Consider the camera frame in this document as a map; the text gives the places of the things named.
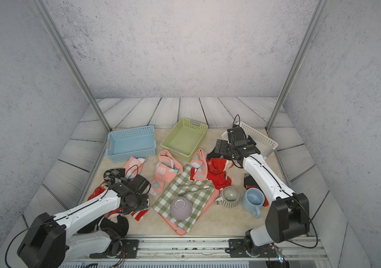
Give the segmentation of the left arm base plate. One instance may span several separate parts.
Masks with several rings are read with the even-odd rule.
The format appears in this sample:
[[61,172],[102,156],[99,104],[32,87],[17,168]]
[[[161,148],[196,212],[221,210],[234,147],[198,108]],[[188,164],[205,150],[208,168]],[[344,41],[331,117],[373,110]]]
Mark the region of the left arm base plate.
[[114,240],[102,253],[90,254],[91,259],[135,259],[139,240]]

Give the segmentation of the red white striped sock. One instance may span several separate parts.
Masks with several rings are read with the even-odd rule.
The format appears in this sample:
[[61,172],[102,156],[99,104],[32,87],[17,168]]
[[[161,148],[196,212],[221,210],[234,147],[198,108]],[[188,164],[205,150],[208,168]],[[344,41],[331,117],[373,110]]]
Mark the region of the red white striped sock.
[[[143,210],[143,211],[138,211],[138,212],[131,212],[130,215],[136,220],[139,221],[144,217],[144,215],[148,212],[149,210]],[[117,218],[120,215],[125,215],[124,211],[121,208],[118,208],[114,211],[110,211],[107,215],[107,218],[110,221],[113,221],[114,218]]]

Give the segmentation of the dark argyle sock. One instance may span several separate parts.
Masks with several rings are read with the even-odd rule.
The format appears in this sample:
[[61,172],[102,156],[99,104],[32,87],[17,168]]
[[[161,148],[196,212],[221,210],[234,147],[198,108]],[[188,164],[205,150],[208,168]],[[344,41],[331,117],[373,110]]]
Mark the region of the dark argyle sock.
[[116,183],[128,183],[130,179],[126,177],[126,170],[124,168],[109,169],[103,174],[104,181],[107,186],[112,186]]

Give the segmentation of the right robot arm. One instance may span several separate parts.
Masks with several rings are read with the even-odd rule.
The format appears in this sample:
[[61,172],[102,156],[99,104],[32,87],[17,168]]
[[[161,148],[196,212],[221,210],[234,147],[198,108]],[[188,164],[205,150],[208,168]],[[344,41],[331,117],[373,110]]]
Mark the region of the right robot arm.
[[223,156],[244,169],[255,181],[257,187],[249,189],[253,193],[250,201],[256,201],[256,193],[263,197],[260,203],[268,202],[269,211],[265,223],[248,230],[244,237],[244,249],[251,256],[257,250],[273,243],[289,241],[310,231],[309,200],[305,194],[297,194],[280,181],[268,166],[256,142],[246,135],[244,129],[233,124],[227,130],[228,140],[217,140],[209,156]]

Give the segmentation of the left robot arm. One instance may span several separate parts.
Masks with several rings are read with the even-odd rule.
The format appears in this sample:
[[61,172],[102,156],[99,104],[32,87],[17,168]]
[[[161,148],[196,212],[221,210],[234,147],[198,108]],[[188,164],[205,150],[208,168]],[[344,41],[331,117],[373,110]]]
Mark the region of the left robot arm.
[[68,211],[52,216],[43,213],[27,229],[17,255],[29,268],[58,268],[89,255],[122,260],[126,254],[121,238],[126,235],[128,222],[110,222],[105,214],[148,209],[149,190],[149,181],[137,175]]

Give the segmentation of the red santa sock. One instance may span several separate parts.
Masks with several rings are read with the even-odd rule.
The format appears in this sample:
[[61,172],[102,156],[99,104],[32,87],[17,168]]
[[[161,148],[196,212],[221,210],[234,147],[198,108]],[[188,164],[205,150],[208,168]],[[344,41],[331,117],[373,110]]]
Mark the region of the red santa sock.
[[88,201],[93,199],[93,198],[96,198],[100,194],[103,194],[107,190],[108,190],[108,183],[103,182],[100,186],[95,188],[94,192],[89,196]]

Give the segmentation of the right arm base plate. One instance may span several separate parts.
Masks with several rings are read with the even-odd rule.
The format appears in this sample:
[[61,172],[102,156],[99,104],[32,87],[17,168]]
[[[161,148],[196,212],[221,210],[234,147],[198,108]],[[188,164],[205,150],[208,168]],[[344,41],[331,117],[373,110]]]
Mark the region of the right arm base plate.
[[225,253],[232,258],[277,258],[274,245],[254,246],[247,239],[229,239]]

